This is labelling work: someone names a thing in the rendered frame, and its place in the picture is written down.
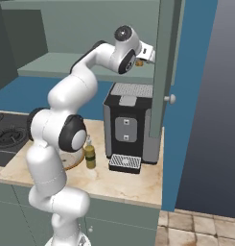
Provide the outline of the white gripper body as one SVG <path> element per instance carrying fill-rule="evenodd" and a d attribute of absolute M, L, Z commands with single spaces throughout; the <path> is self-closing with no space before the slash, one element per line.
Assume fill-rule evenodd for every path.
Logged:
<path fill-rule="evenodd" d="M 155 50 L 151 45 L 143 44 L 142 49 L 136 58 L 146 63 L 155 63 Z"/>

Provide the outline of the green cabinet door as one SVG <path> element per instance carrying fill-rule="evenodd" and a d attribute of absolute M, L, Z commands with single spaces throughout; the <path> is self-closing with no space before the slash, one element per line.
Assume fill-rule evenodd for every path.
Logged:
<path fill-rule="evenodd" d="M 176 41 L 179 37 L 179 20 L 183 6 L 183 0 L 160 0 L 150 125 L 150 136 L 155 138 L 160 136 L 166 108 L 165 97 L 169 96 L 173 78 Z"/>

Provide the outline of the green glass bottle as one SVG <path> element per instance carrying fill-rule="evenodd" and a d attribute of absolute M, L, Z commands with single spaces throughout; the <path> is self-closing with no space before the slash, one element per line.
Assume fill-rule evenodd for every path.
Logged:
<path fill-rule="evenodd" d="M 86 167 L 89 169 L 94 169 L 96 167 L 96 154 L 95 154 L 95 148 L 92 145 L 92 141 L 89 135 L 86 137 L 84 156 L 86 161 Z"/>

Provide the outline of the wooden mixing bowl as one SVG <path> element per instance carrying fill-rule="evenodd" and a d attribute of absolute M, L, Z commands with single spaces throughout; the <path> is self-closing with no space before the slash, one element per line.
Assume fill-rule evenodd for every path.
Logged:
<path fill-rule="evenodd" d="M 80 149 L 75 153 L 68 153 L 64 151 L 59 152 L 62 165 L 65 170 L 70 170 L 79 165 L 84 159 L 84 150 Z"/>

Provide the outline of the green base cabinet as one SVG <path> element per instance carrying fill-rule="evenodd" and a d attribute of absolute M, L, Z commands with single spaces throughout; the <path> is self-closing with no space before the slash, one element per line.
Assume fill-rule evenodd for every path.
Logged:
<path fill-rule="evenodd" d="M 53 235 L 51 214 L 30 206 L 29 191 L 0 184 L 0 246 L 45 246 Z M 158 215 L 158 209 L 93 198 L 78 223 L 92 246 L 154 246 Z"/>

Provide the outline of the white round door knob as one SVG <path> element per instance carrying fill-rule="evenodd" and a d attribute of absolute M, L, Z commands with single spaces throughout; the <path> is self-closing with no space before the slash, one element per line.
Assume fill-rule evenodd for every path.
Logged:
<path fill-rule="evenodd" d="M 176 102 L 176 97 L 174 96 L 174 94 L 171 94 L 170 96 L 165 96 L 164 101 L 172 105 Z"/>

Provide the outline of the black coffee machine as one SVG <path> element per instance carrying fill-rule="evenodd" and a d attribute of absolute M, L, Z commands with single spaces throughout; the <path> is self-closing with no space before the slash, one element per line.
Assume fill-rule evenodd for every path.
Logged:
<path fill-rule="evenodd" d="M 150 137 L 153 86 L 114 83 L 103 102 L 106 157 L 111 171 L 139 174 L 156 164 L 160 138 Z"/>

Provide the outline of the black hob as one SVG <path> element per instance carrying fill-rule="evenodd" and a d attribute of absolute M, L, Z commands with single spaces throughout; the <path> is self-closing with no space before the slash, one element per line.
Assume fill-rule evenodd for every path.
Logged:
<path fill-rule="evenodd" d="M 26 123 L 26 115 L 0 112 L 0 167 L 5 167 L 29 140 Z"/>

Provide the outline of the green open wall cabinet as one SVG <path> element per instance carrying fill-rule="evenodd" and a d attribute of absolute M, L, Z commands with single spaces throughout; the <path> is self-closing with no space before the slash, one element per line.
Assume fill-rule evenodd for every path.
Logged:
<path fill-rule="evenodd" d="M 182 25 L 184 6 L 179 20 L 179 37 L 176 41 L 176 56 Z M 11 0 L 3 1 L 1 9 L 6 17 L 9 32 L 17 27 L 24 36 L 38 30 L 41 47 L 31 41 L 29 57 L 18 62 L 21 76 L 62 78 L 69 73 L 71 65 L 93 44 L 105 40 L 112 44 L 114 32 L 122 25 L 130 25 L 140 39 L 156 48 L 160 0 Z M 93 68 L 100 81 L 151 84 L 154 65 L 134 67 L 129 73 L 119 76 L 100 66 Z"/>

